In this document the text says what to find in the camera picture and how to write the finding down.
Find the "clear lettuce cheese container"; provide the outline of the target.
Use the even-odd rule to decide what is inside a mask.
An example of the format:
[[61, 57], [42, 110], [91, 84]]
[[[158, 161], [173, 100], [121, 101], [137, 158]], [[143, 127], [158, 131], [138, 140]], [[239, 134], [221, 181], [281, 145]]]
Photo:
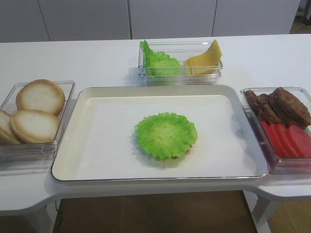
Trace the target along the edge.
[[223, 64], [218, 41], [140, 41], [138, 76], [146, 86], [216, 84]]

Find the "clear patty tomato container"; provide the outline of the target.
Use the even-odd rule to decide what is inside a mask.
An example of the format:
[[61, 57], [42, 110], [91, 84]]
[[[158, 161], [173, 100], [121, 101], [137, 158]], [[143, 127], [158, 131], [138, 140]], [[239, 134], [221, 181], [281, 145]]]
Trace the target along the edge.
[[[241, 90], [242, 94], [242, 104], [248, 118], [249, 123], [255, 133], [257, 141], [263, 151], [263, 154], [269, 165], [269, 171], [272, 174], [309, 174], [311, 172], [311, 158], [298, 157], [298, 158], [280, 158], [277, 157], [266, 132], [264, 131], [261, 121], [264, 120], [264, 112], [261, 110], [258, 115], [255, 115], [253, 110], [248, 105], [244, 91], [252, 90], [257, 96], [261, 94], [271, 94], [278, 87], [257, 87], [257, 88], [245, 88]], [[301, 102], [305, 104], [308, 108], [309, 113], [311, 113], [311, 97], [306, 92], [305, 89], [300, 87], [283, 87], [285, 90], [289, 91], [295, 95]], [[288, 137], [288, 128], [284, 123], [286, 130], [286, 135]], [[311, 136], [311, 125], [309, 125], [304, 131]]]

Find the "clear bun container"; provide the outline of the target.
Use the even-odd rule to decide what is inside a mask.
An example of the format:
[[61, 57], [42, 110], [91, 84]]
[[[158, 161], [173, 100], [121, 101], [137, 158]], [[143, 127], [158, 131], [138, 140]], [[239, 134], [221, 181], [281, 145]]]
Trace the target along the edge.
[[[21, 142], [20, 144], [0, 144], [1, 162], [45, 160], [53, 159], [55, 157], [75, 104], [75, 101], [72, 98], [75, 83], [73, 81], [61, 81], [53, 83], [57, 84], [65, 94], [65, 105], [62, 112], [59, 115], [54, 115], [60, 120], [54, 140], [46, 143], [24, 143], [18, 139]], [[19, 111], [16, 105], [17, 94], [27, 84], [28, 83], [15, 84], [1, 105], [0, 110], [6, 111], [11, 116], [16, 114]]]

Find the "white metal serving tray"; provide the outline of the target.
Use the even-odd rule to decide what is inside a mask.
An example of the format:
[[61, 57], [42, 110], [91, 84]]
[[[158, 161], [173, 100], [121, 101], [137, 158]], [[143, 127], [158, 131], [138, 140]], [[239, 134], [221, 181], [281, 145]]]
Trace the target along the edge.
[[[184, 115], [198, 139], [185, 156], [154, 159], [136, 125]], [[236, 91], [227, 85], [92, 87], [77, 99], [51, 168], [59, 182], [255, 179], [268, 164]]]

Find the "stacked red tomato slices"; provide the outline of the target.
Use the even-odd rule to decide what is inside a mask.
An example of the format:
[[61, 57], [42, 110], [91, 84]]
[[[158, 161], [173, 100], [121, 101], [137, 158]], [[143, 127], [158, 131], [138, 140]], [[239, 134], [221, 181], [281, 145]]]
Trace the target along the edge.
[[265, 121], [260, 122], [269, 138], [271, 145], [280, 158], [298, 158], [299, 155], [290, 143], [286, 135], [287, 128], [282, 124], [270, 124]]

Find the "left edge bun half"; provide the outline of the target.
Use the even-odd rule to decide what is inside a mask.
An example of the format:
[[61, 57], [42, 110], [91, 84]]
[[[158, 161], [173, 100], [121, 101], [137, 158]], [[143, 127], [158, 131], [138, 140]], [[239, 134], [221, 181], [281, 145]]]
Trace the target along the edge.
[[11, 115], [6, 111], [0, 111], [0, 143], [4, 145], [20, 144], [21, 142], [13, 134], [10, 128]]

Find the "green lettuce leaves in container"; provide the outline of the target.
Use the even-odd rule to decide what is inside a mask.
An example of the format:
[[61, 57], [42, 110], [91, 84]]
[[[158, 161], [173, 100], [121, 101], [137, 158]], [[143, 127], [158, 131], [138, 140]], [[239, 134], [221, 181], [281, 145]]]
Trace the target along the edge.
[[181, 65], [176, 58], [171, 58], [163, 51], [155, 52], [146, 40], [140, 42], [144, 53], [144, 65], [149, 76], [175, 76], [181, 75]]

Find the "front bun half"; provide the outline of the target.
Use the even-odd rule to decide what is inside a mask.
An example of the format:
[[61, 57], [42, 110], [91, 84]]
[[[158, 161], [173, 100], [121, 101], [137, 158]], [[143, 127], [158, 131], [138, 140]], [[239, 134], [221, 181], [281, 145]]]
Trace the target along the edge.
[[12, 115], [13, 134], [24, 143], [46, 143], [54, 140], [60, 120], [41, 110], [19, 110]]

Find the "yellow cheese slices stack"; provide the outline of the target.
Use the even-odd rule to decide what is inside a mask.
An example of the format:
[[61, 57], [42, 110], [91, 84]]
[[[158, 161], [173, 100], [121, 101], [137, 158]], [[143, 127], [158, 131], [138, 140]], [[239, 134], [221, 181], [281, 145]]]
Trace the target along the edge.
[[220, 63], [221, 57], [216, 55], [198, 55], [190, 57], [183, 62], [186, 73], [189, 75], [208, 75], [214, 73]]

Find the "brown meat patty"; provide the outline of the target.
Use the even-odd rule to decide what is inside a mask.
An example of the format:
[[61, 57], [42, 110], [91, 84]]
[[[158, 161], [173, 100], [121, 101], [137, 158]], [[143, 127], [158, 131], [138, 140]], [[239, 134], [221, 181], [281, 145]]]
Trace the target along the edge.
[[255, 115], [258, 115], [259, 112], [261, 111], [261, 107], [257, 102], [257, 95], [252, 90], [247, 90], [244, 91], [243, 93], [246, 97], [246, 100], [250, 108], [253, 110]]
[[267, 94], [261, 94], [257, 96], [257, 103], [264, 112], [264, 120], [269, 124], [283, 124], [282, 119], [274, 112], [268, 101]]
[[311, 124], [311, 115], [305, 104], [283, 87], [269, 94], [268, 102], [287, 127], [296, 125], [304, 130]]

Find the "red tomato slice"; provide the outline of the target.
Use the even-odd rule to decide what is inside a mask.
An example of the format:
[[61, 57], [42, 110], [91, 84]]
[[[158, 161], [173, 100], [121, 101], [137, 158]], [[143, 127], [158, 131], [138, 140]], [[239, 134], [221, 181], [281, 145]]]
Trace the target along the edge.
[[300, 157], [311, 157], [311, 137], [301, 128], [291, 125], [288, 137]]

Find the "top bun half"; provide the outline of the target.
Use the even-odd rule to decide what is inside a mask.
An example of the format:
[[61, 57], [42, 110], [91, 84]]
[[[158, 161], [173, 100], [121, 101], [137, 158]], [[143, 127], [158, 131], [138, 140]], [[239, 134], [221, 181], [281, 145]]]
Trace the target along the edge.
[[65, 105], [65, 94], [50, 80], [34, 80], [17, 94], [16, 105], [18, 110], [37, 109], [59, 115]]

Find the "upright yellow cheese slice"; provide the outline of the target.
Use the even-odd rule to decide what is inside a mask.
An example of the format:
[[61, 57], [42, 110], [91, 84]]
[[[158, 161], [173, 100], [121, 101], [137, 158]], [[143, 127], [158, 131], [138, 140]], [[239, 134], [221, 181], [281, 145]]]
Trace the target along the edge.
[[208, 50], [206, 51], [206, 55], [209, 60], [214, 62], [219, 62], [222, 57], [222, 51], [217, 39], [214, 39]]

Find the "green lettuce leaf on tray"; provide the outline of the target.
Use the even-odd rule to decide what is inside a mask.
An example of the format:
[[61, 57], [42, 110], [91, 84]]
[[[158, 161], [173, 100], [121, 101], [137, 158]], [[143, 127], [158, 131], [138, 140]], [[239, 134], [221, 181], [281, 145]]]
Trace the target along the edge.
[[169, 112], [145, 117], [136, 125], [136, 134], [140, 147], [160, 160], [184, 156], [198, 139], [194, 123]]

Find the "left brown meat patty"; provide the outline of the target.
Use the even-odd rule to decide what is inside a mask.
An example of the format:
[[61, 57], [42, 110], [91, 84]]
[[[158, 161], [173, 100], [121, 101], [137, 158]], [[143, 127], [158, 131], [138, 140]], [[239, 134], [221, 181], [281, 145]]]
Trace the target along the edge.
[[257, 95], [252, 90], [247, 90], [244, 91], [243, 93], [246, 97], [246, 100], [250, 108], [253, 110], [255, 115], [258, 115], [259, 112], [261, 111], [261, 107], [257, 102]]

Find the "middle brown meat patty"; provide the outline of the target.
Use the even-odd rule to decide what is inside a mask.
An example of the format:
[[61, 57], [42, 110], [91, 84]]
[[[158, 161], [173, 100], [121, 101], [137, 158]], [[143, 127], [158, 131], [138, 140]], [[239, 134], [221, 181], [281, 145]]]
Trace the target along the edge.
[[268, 101], [267, 94], [261, 94], [257, 96], [257, 103], [264, 112], [264, 120], [269, 124], [283, 124], [282, 119], [274, 112]]

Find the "right brown meat patty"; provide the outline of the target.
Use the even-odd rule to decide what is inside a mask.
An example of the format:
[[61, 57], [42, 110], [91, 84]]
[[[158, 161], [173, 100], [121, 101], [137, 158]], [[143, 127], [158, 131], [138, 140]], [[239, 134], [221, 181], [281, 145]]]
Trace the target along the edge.
[[311, 115], [305, 104], [283, 87], [269, 94], [268, 102], [287, 127], [296, 125], [304, 130], [311, 124]]

